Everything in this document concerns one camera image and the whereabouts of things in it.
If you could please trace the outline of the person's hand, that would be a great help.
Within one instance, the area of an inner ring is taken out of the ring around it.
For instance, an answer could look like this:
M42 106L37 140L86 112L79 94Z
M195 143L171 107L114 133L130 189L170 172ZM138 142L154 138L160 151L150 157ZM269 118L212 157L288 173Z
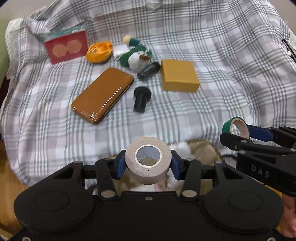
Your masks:
M280 232L285 237L295 238L295 198L282 195L284 213L280 220Z

